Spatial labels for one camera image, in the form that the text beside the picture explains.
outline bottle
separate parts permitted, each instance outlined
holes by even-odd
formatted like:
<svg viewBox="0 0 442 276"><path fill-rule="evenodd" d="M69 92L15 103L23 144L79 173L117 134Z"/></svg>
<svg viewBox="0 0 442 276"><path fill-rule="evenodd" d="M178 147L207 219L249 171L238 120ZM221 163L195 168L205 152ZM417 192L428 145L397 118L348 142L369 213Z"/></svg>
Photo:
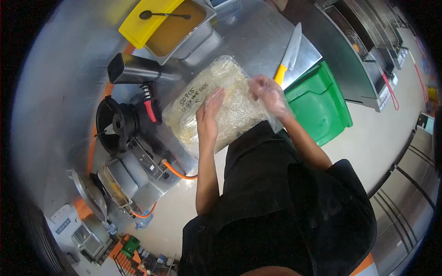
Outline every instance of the bottle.
<svg viewBox="0 0 442 276"><path fill-rule="evenodd" d="M145 216L145 215L147 215L147 214L149 214L149 210L146 210L146 211L144 211L143 212L143 216ZM145 229L146 227L147 227L147 225L149 224L149 222L152 220L152 218L153 218L153 214L151 214L150 216L148 216L147 218L139 218L139 217L136 217L135 218L135 229L138 229L138 228L143 228L143 229Z"/></svg>

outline tiled floor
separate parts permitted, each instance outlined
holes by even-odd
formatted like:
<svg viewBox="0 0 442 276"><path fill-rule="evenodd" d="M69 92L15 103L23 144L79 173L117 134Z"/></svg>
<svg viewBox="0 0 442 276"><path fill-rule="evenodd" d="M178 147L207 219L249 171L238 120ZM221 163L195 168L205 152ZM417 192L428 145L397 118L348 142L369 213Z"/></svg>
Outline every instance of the tiled floor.
<svg viewBox="0 0 442 276"><path fill-rule="evenodd" d="M404 46L413 53L424 83L428 76L423 74L419 49L412 34L400 30ZM353 127L346 129L323 149L333 162L348 159L358 174L366 191L379 181L390 167L409 137L423 104L422 89L412 59L407 57L404 68L398 73L399 83L395 94L400 109L395 111L391 100L381 113L355 104L348 104ZM215 155L215 163L220 185L224 184L224 165L227 149ZM146 229L135 230L131 225L128 234L136 236L141 245L154 254L172 257L181 256L182 229L196 216L196 182L180 181L159 201L154 217Z"/></svg>

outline yellow cutting board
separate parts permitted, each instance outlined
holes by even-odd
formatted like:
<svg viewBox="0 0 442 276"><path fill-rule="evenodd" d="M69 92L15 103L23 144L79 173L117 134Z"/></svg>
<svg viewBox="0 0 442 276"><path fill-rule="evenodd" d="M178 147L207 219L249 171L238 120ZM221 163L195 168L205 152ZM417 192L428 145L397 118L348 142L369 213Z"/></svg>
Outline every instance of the yellow cutting board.
<svg viewBox="0 0 442 276"><path fill-rule="evenodd" d="M140 18L140 13L149 10L152 13L172 13L184 0L141 0L121 24L118 31L136 48L143 48L167 16L154 15L147 20Z"/></svg>

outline green plastic container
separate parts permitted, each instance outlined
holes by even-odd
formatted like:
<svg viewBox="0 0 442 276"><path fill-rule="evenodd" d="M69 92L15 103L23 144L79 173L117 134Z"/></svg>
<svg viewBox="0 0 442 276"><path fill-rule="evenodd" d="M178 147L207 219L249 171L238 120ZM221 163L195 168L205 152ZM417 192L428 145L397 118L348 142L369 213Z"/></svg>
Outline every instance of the green plastic container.
<svg viewBox="0 0 442 276"><path fill-rule="evenodd" d="M325 61L304 73L284 92L296 119L320 147L353 125L341 90Z"/></svg>

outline black shirt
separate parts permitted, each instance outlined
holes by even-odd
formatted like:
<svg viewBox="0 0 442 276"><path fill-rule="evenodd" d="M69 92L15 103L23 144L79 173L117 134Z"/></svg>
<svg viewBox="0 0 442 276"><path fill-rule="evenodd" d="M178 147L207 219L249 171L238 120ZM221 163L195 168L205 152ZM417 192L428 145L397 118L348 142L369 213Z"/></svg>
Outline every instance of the black shirt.
<svg viewBox="0 0 442 276"><path fill-rule="evenodd" d="M376 238L367 194L347 160L306 167L262 122L229 146L223 195L183 229L180 275L240 275L268 265L349 275Z"/></svg>
<svg viewBox="0 0 442 276"><path fill-rule="evenodd" d="M213 241L214 275L239 275L271 265L312 275L304 240L286 210L229 223Z"/></svg>

